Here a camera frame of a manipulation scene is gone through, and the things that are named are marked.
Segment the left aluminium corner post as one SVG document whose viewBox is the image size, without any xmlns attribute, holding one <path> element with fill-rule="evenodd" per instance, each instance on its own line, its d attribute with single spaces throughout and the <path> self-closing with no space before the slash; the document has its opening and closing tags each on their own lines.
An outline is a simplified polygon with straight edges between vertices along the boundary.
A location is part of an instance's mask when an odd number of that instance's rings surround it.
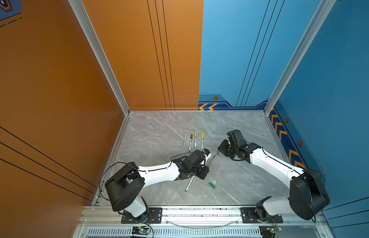
<svg viewBox="0 0 369 238">
<path fill-rule="evenodd" d="M 85 9 L 82 1 L 68 0 L 85 36 L 89 42 L 91 49 L 118 101 L 120 108 L 126 116 L 129 116 L 130 109 L 120 88 L 120 85 L 116 79 L 110 62 L 106 56 L 106 53 L 102 47 L 100 39 L 95 31 L 95 28 L 91 22 L 91 19 Z"/>
</svg>

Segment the right aluminium corner post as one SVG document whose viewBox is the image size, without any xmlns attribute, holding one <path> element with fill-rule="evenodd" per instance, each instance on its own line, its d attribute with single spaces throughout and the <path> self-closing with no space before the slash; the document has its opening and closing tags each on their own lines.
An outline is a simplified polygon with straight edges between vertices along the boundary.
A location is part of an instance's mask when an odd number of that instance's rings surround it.
<svg viewBox="0 0 369 238">
<path fill-rule="evenodd" d="M 325 19 L 327 18 L 329 12 L 334 6 L 336 0 L 323 0 L 320 2 L 317 10 L 315 11 L 311 21 L 309 22 L 299 44 L 296 47 L 288 65 L 286 66 L 282 76 L 280 77 L 271 97 L 264 109 L 264 114 L 269 116 L 270 112 L 274 108 L 276 102 L 279 100 L 282 92 L 290 81 L 292 75 L 297 69 L 299 63 L 303 59 L 305 53 L 309 49 L 311 43 L 313 42 L 315 36 L 323 25 Z"/>
</svg>

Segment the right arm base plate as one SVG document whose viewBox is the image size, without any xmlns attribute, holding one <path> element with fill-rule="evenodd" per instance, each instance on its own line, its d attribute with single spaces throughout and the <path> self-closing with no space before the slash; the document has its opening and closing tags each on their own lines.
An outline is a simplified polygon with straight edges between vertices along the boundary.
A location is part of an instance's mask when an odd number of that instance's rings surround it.
<svg viewBox="0 0 369 238">
<path fill-rule="evenodd" d="M 269 224 L 277 223 L 282 224 L 283 218 L 281 215 L 271 216 L 265 212 L 262 208 L 258 207 L 242 207 L 240 208 L 241 217 L 244 224 L 255 223 L 255 224 Z"/>
</svg>

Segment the left green circuit board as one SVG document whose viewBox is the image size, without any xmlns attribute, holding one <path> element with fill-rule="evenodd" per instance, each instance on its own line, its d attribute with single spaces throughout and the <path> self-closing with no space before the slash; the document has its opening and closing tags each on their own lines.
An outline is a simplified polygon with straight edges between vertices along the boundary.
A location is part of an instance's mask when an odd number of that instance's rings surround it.
<svg viewBox="0 0 369 238">
<path fill-rule="evenodd" d="M 133 226 L 131 231 L 132 238 L 147 238 L 153 235 L 149 226 Z"/>
</svg>

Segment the right green circuit board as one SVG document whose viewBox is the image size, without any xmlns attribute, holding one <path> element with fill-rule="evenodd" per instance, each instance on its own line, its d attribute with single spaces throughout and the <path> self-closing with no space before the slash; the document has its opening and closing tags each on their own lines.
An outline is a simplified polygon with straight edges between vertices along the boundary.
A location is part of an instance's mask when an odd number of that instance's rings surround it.
<svg viewBox="0 0 369 238">
<path fill-rule="evenodd" d="M 260 226 L 259 228 L 262 238 L 275 238 L 277 233 L 282 232 L 282 227 L 280 226 Z"/>
</svg>

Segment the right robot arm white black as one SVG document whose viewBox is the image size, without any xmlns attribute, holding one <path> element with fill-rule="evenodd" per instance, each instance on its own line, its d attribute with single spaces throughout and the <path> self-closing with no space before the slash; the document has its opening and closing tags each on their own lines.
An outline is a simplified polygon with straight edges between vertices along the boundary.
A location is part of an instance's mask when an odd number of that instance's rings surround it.
<svg viewBox="0 0 369 238">
<path fill-rule="evenodd" d="M 329 195 L 318 171 L 284 162 L 258 144 L 248 143 L 240 130 L 228 132 L 227 137 L 218 147 L 224 156 L 258 166 L 289 188 L 288 197 L 268 196 L 257 203 L 255 214 L 260 222 L 267 223 L 276 215 L 288 214 L 298 215 L 304 220 L 313 220 L 316 214 L 330 204 Z"/>
</svg>

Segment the white pen light green end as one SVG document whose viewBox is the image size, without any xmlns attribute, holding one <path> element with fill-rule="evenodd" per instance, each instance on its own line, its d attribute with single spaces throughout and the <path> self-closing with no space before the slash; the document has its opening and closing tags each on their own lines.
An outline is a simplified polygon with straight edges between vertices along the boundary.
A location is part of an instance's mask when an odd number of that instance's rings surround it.
<svg viewBox="0 0 369 238">
<path fill-rule="evenodd" d="M 197 148 L 197 131 L 194 131 L 194 148 Z"/>
</svg>

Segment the white pen green tip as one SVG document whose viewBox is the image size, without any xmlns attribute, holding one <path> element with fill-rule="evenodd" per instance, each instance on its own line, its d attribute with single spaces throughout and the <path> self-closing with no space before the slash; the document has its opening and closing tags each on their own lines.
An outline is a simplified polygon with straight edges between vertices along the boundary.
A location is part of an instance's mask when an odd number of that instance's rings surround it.
<svg viewBox="0 0 369 238">
<path fill-rule="evenodd" d="M 185 192 L 187 192 L 187 191 L 188 191 L 188 189 L 189 189 L 189 187 L 190 187 L 190 185 L 191 185 L 192 181 L 194 180 L 194 178 L 195 178 L 195 176 L 192 176 L 192 177 L 191 177 L 191 179 L 189 180 L 188 185 L 187 185 L 187 187 L 186 187 L 186 189 L 185 189 Z"/>
</svg>

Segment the white pen yellow end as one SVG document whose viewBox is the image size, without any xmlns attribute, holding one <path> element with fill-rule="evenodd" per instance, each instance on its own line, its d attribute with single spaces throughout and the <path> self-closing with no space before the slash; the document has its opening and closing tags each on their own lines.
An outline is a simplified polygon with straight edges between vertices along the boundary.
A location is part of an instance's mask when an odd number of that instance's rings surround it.
<svg viewBox="0 0 369 238">
<path fill-rule="evenodd" d="M 204 135 L 205 135 L 205 133 L 202 132 L 202 134 L 201 134 L 201 150 L 204 149 Z"/>
</svg>

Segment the green circuit board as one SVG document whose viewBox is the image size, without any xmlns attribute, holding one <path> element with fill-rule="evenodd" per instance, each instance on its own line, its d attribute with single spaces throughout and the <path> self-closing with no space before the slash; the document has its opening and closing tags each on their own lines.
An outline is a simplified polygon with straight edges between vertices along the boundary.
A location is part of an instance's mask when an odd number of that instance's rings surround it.
<svg viewBox="0 0 369 238">
<path fill-rule="evenodd" d="M 147 238 L 153 235 L 149 226 L 133 226 L 131 231 L 132 238 Z"/>
<path fill-rule="evenodd" d="M 282 227 L 280 226 L 260 226 L 259 228 L 262 238 L 275 238 L 277 233 L 282 232 Z"/>
</svg>

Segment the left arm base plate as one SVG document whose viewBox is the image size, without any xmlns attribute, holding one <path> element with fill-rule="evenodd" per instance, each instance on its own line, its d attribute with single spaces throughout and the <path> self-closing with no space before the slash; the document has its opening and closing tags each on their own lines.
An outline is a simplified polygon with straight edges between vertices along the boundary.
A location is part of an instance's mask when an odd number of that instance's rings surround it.
<svg viewBox="0 0 369 238">
<path fill-rule="evenodd" d="M 160 224 L 162 221 L 162 211 L 161 207 L 148 208 L 146 212 L 138 217 L 133 217 L 130 212 L 122 212 L 122 224 Z"/>
</svg>

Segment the aluminium corner post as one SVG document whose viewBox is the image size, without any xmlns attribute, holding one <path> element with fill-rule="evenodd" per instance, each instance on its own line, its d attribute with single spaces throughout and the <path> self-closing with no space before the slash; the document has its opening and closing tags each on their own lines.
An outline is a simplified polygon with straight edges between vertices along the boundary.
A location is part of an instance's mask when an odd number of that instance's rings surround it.
<svg viewBox="0 0 369 238">
<path fill-rule="evenodd" d="M 279 100 L 282 92 L 290 81 L 292 75 L 297 69 L 299 63 L 303 59 L 305 53 L 309 49 L 311 43 L 313 42 L 315 36 L 323 25 L 325 19 L 327 18 L 329 12 L 334 6 L 336 0 L 323 0 L 320 2 L 317 10 L 315 11 L 311 21 L 309 22 L 299 44 L 296 47 L 288 65 L 286 66 L 282 76 L 280 77 L 271 97 L 264 109 L 264 114 L 269 116 L 270 112 L 274 108 L 276 102 Z"/>
<path fill-rule="evenodd" d="M 95 28 L 91 22 L 91 19 L 85 9 L 82 1 L 68 0 L 85 36 L 89 42 L 91 49 L 118 101 L 120 108 L 126 116 L 129 116 L 130 109 L 120 88 L 120 85 L 116 79 L 110 62 L 106 56 L 106 53 L 102 47 L 100 39 L 95 31 Z"/>
</svg>

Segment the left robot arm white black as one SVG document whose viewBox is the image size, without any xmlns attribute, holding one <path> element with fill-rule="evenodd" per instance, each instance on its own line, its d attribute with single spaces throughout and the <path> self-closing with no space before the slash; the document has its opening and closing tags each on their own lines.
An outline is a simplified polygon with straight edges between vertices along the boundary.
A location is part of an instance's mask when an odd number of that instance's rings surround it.
<svg viewBox="0 0 369 238">
<path fill-rule="evenodd" d="M 185 180 L 192 177 L 205 179 L 209 172 L 206 162 L 211 158 L 208 149 L 195 150 L 190 155 L 180 154 L 170 162 L 157 166 L 139 167 L 126 163 L 105 182 L 105 189 L 114 212 L 124 211 L 138 222 L 150 218 L 150 209 L 140 192 L 166 181 Z"/>
</svg>

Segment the white pen dark green end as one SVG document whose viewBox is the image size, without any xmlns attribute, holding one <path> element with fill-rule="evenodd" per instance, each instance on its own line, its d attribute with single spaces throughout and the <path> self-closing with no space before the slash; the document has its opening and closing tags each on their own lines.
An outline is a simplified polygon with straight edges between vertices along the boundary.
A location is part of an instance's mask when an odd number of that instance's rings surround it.
<svg viewBox="0 0 369 238">
<path fill-rule="evenodd" d="M 186 140 L 187 140 L 187 132 L 184 134 L 183 150 L 185 150 L 186 147 Z"/>
</svg>

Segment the white pen brown end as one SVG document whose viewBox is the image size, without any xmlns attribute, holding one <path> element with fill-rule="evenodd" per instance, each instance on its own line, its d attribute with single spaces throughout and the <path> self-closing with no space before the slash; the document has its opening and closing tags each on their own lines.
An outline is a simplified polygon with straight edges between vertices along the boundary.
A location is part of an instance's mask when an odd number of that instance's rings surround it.
<svg viewBox="0 0 369 238">
<path fill-rule="evenodd" d="M 188 147 L 188 152 L 191 152 L 192 139 L 193 139 L 193 135 L 191 134 L 191 135 L 190 135 L 190 138 L 189 138 L 189 147 Z"/>
</svg>

